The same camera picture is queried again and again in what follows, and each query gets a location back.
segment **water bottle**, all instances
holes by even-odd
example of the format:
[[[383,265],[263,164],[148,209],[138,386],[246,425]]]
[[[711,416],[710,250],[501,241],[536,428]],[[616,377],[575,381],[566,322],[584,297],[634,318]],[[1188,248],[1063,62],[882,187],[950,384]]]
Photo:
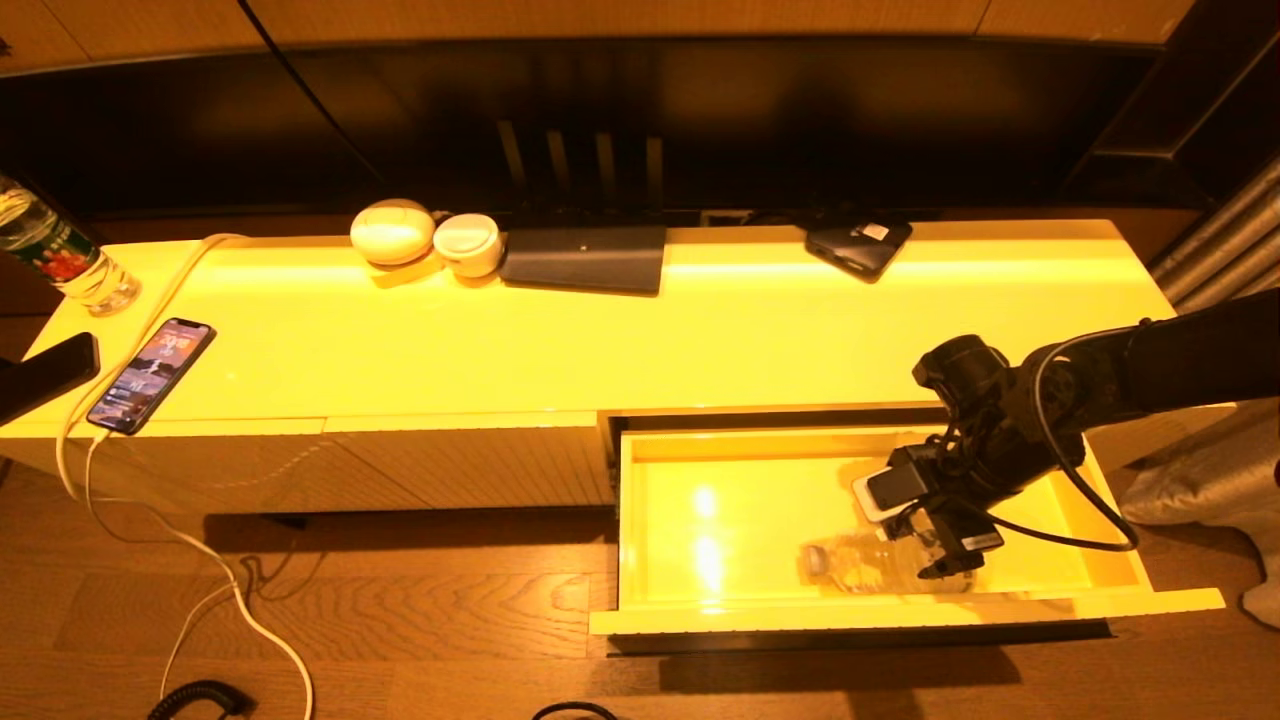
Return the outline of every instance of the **water bottle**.
[[[973,573],[922,580],[916,577],[933,562],[928,538],[910,536],[883,541],[874,532],[851,532],[804,546],[804,566],[810,578],[829,582],[851,594],[957,593],[973,588]]]
[[[45,277],[63,295],[110,315],[138,296],[137,278],[58,217],[29,190],[0,174],[0,250]]]

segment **white round container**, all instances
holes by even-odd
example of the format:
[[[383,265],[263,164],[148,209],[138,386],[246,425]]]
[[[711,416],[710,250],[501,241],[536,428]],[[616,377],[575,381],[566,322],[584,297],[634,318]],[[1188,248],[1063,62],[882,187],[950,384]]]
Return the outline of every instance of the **white round container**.
[[[489,215],[454,215],[435,229],[435,251],[462,278],[481,278],[498,269],[503,241]]]
[[[375,265],[403,265],[431,251],[435,220],[412,200],[396,197],[365,208],[351,223],[351,245]]]

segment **smartphone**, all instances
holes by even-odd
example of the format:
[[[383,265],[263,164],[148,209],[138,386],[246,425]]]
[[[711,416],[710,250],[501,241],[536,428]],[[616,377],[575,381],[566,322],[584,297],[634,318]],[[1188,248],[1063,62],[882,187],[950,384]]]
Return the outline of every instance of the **smartphone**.
[[[867,220],[852,227],[810,231],[804,247],[832,265],[868,282],[876,282],[911,237],[906,223]]]
[[[214,328],[169,318],[88,411],[88,421],[132,436],[212,342]]]
[[[97,377],[97,340],[72,336],[17,365],[0,369],[0,425]]]

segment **white cable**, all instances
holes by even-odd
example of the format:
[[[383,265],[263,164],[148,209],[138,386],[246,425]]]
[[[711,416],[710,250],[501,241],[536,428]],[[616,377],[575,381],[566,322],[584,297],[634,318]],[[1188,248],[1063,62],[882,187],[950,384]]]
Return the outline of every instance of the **white cable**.
[[[182,648],[182,641],[187,639],[187,630],[191,629],[191,621],[196,618],[196,614],[200,612],[200,610],[204,606],[209,605],[210,602],[214,601],[214,598],[232,589],[233,587],[236,585],[228,583],[218,588],[216,591],[206,594],[205,600],[201,600],[198,603],[196,603],[196,606],[191,609],[191,612],[187,614],[187,619],[182,621],[182,630],[178,632],[178,641],[173,643],[173,650],[169,652],[169,660],[164,664],[164,675],[160,676],[160,700],[164,700],[164,689],[169,685],[169,670],[173,670],[173,661],[174,659],[178,657],[178,650]]]
[[[197,246],[197,249],[183,263],[182,268],[178,269],[178,273],[173,277],[173,279],[169,281],[169,284],[165,287],[164,293],[160,297],[160,301],[156,304],[155,309],[147,316],[146,322],[143,322],[142,325],[138,328],[138,333],[133,338],[133,342],[131,342],[128,345],[125,355],[124,355],[124,359],[120,360],[119,363],[116,363],[110,370],[108,370],[102,375],[101,379],[99,379],[96,383],[93,383],[93,386],[90,387],[88,391],[86,391],[84,395],[82,395],[81,398],[76,404],[72,405],[72,409],[67,414],[67,419],[63,423],[61,432],[58,434],[58,439],[55,441],[55,445],[54,445],[54,455],[55,455],[55,460],[56,460],[56,464],[58,464],[58,477],[59,477],[59,479],[61,479],[63,487],[67,488],[67,493],[72,496],[72,500],[79,502],[81,501],[81,496],[79,496],[79,493],[76,489],[76,483],[73,482],[72,475],[70,475],[70,470],[69,470],[69,468],[67,465],[67,452],[65,452],[65,450],[67,450],[67,438],[70,436],[72,429],[76,427],[76,423],[79,421],[82,414],[88,410],[87,402],[91,402],[91,398],[96,397],[96,395],[99,393],[99,391],[102,389],[104,384],[114,382],[115,380],[115,375],[124,369],[124,366],[129,363],[129,360],[133,359],[133,355],[137,352],[138,346],[146,340],[147,333],[151,332],[151,327],[155,324],[156,319],[159,319],[160,315],[165,311],[165,309],[169,307],[169,302],[173,300],[173,296],[177,295],[178,288],[182,287],[182,283],[183,283],[183,281],[187,279],[187,275],[191,274],[191,270],[196,266],[196,263],[198,263],[200,259],[204,258],[205,254],[209,252],[209,250],[211,250],[215,245],[218,245],[219,242],[221,242],[221,241],[224,241],[227,238],[230,238],[230,237],[242,237],[242,236],[216,234],[216,236],[206,237],[204,241],[201,241],[201,243]],[[116,538],[119,541],[123,541],[123,542],[172,542],[172,541],[137,541],[137,539],[131,539],[131,538],[122,537],[122,536],[116,534],[114,530],[111,530],[106,525],[106,523],[104,523],[102,519],[97,515],[97,510],[93,507],[92,486],[91,486],[91,483],[92,483],[92,468],[93,468],[93,454],[97,451],[97,447],[100,445],[102,445],[110,437],[111,437],[111,432],[110,430],[104,430],[104,432],[96,434],[93,437],[93,439],[90,442],[88,450],[86,450],[86,452],[84,452],[84,493],[83,493],[83,501],[84,501],[84,505],[88,507],[90,514],[93,516],[93,520],[96,520],[97,524],[101,525],[104,530],[106,530],[108,534],[110,534],[111,537],[114,537],[114,538]],[[311,685],[311,673],[307,670],[306,662],[302,661],[302,656],[300,656],[298,652],[296,650],[293,650],[292,646],[289,646],[289,643],[287,643],[283,638],[280,638],[279,635],[276,635],[271,630],[268,630],[266,628],[264,628],[262,624],[259,623],[257,619],[253,618],[253,614],[250,612],[248,603],[244,601],[244,591],[243,591],[243,588],[239,584],[239,579],[236,577],[236,571],[232,570],[232,566],[228,565],[225,560],[223,560],[223,556],[218,555],[218,552],[214,548],[211,548],[207,544],[200,542],[195,537],[192,537],[192,536],[189,536],[189,534],[179,530],[178,528],[174,528],[173,524],[170,524],[169,520],[164,515],[161,515],[159,510],[156,510],[155,507],[151,507],[146,502],[142,502],[142,501],[138,501],[138,500],[122,498],[122,497],[99,497],[97,501],[99,502],[119,502],[119,503],[128,503],[128,505],[138,505],[138,506],[143,507],[147,512],[151,514],[152,518],[156,519],[157,523],[160,523],[160,525],[165,529],[165,532],[168,532],[173,537],[178,538],[179,541],[189,544],[191,547],[196,548],[197,551],[207,555],[209,557],[211,557],[214,560],[214,562],[218,562],[218,566],[221,568],[224,573],[227,573],[227,578],[229,580],[229,583],[227,584],[227,587],[229,587],[233,591],[233,593],[236,596],[236,605],[237,605],[237,607],[239,607],[241,615],[244,618],[244,621],[248,624],[248,626],[252,628],[253,632],[256,632],[257,634],[260,634],[264,638],[271,641],[297,666],[298,674],[302,675],[302,685],[306,689],[306,697],[307,697],[306,711],[303,712],[302,717],[303,717],[303,720],[311,720],[311,712],[312,712],[312,707],[315,705],[315,688]],[[200,607],[202,607],[206,602],[209,602],[211,597],[216,597],[216,594],[211,594],[210,597],[206,597],[205,600],[202,600],[200,602],[200,605],[197,605],[196,609],[192,610],[191,614],[187,616],[187,623],[183,624],[182,633],[179,633],[178,642],[174,644],[173,652],[169,656],[169,662],[165,666],[165,675],[164,675],[164,679],[161,680],[161,697],[163,697],[164,684],[168,682],[169,669],[172,667],[173,661],[174,661],[174,659],[178,655],[178,648],[182,646],[183,637],[187,633],[187,625],[191,623],[191,619],[196,615],[196,611],[200,610]]]
[[[67,489],[67,495],[72,496],[72,500],[77,502],[79,502],[81,500],[79,493],[76,489],[76,484],[72,483],[70,470],[67,468],[67,438],[70,437],[72,428],[74,428],[76,423],[78,423],[81,418],[83,418],[84,414],[88,411],[88,406],[93,401],[93,398],[97,397],[97,395],[102,389],[105,389],[105,386],[115,382],[115,375],[119,374],[125,365],[128,365],[129,360],[133,359],[133,354],[137,352],[137,348],[140,345],[142,345],[142,341],[147,338],[147,333],[152,332],[151,327],[160,318],[160,315],[169,307],[169,302],[173,301],[173,296],[178,293],[178,288],[182,287],[182,283],[187,281],[187,277],[191,274],[191,270],[195,269],[196,263],[200,263],[200,259],[204,258],[206,252],[212,250],[220,242],[233,237],[244,237],[244,236],[220,233],[220,234],[211,234],[205,240],[200,241],[200,243],[196,246],[196,250],[187,256],[182,266],[178,268],[178,272],[173,275],[173,278],[169,279],[169,284],[165,286],[164,291],[160,293],[160,300],[159,302],[156,302],[156,306],[151,310],[151,314],[147,315],[147,319],[143,320],[141,325],[138,325],[138,332],[136,336],[133,336],[133,340],[125,346],[125,354],[120,359],[120,361],[109,368],[105,373],[102,373],[102,375],[99,377],[97,382],[92,383],[88,387],[88,389],[86,389],[84,393],[81,395],[81,398],[74,404],[72,404],[70,409],[67,411],[67,416],[63,419],[63,427],[58,433],[58,438],[54,441],[54,460],[58,464],[58,477],[59,479],[63,480],[63,487]]]

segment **drawer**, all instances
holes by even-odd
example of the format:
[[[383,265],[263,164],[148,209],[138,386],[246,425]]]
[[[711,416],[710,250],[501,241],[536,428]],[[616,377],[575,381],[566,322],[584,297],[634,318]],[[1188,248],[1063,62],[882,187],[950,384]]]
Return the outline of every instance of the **drawer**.
[[[1005,547],[951,594],[850,594],[808,577],[804,546],[872,528],[850,483],[932,427],[630,432],[620,447],[617,610],[593,634],[1024,624],[1224,607],[1217,589],[1155,592],[1137,552],[1002,530]],[[1080,473],[1110,503],[1092,452]],[[1083,538],[1117,533],[1061,473],[993,512]]]

